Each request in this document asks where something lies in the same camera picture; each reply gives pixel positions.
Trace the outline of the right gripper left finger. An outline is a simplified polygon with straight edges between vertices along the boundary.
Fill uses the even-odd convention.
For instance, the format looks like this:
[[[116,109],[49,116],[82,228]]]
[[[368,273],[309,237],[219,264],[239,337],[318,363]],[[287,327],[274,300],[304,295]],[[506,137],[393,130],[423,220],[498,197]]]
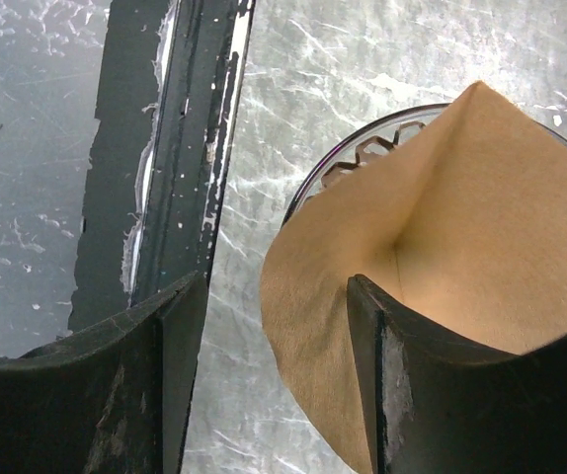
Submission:
[[[18,358],[0,357],[0,473],[177,473],[207,286],[190,274]]]

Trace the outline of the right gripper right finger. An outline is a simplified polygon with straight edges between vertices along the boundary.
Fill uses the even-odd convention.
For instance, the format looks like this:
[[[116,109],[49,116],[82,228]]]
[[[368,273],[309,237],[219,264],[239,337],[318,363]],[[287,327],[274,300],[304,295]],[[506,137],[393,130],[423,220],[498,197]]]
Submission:
[[[362,275],[347,313],[374,472],[567,473],[567,335],[512,355]]]

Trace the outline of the clear glass ribbed dripper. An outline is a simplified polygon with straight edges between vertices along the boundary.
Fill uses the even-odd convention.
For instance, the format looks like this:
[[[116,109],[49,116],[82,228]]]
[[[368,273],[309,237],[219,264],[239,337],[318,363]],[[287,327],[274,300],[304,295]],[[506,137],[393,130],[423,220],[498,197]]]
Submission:
[[[328,153],[294,195],[285,234],[394,234],[447,168],[483,158],[508,165],[535,158],[567,175],[567,140],[493,92],[416,107],[377,120]]]

